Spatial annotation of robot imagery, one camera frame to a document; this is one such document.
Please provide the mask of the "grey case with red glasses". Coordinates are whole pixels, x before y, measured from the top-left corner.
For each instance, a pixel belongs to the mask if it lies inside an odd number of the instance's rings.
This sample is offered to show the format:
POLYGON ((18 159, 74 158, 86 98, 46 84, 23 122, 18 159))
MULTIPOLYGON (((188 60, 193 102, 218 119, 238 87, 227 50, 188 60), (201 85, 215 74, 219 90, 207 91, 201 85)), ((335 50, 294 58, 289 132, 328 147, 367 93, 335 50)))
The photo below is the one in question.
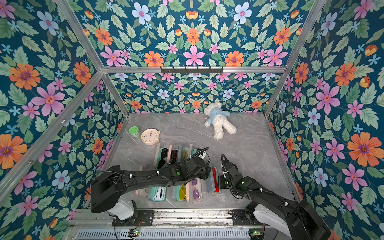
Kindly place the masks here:
POLYGON ((220 194, 219 189, 219 176, 216 167, 211 167, 211 172, 209 173, 208 178, 206 179, 207 192, 210 194, 220 194))

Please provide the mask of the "pink case with purple glasses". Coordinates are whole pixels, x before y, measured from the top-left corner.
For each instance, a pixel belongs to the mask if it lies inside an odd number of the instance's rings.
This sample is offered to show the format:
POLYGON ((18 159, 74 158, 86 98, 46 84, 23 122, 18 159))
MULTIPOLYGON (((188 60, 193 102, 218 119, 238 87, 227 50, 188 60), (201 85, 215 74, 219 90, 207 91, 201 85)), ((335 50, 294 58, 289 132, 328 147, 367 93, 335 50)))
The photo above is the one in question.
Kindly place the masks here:
POLYGON ((203 191, 200 179, 193 179, 187 184, 187 201, 192 204, 203 201, 203 191))

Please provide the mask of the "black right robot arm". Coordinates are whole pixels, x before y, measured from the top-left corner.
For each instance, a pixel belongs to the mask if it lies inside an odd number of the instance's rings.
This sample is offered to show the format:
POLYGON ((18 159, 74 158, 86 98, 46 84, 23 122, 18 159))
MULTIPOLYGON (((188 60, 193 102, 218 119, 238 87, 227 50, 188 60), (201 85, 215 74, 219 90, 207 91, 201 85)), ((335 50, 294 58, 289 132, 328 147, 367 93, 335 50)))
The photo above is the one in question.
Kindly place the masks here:
POLYGON ((327 240, 331 230, 311 204, 286 199, 263 187, 250 177, 243 177, 237 166, 221 155, 224 184, 237 199, 251 202, 245 208, 250 223, 269 225, 292 240, 327 240))

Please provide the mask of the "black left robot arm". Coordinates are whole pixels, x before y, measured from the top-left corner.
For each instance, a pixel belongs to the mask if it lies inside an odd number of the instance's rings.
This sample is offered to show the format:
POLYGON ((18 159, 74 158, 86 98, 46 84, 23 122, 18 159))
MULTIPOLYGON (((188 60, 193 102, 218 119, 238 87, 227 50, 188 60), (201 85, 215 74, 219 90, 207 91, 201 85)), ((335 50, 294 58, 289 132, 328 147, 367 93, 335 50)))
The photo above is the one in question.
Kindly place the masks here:
POLYGON ((127 192, 181 186, 194 179, 206 180, 211 170, 210 163, 200 157, 177 164, 166 163, 159 170, 150 171, 123 171, 120 166, 112 166, 91 183, 91 211, 95 214, 111 211, 127 192))

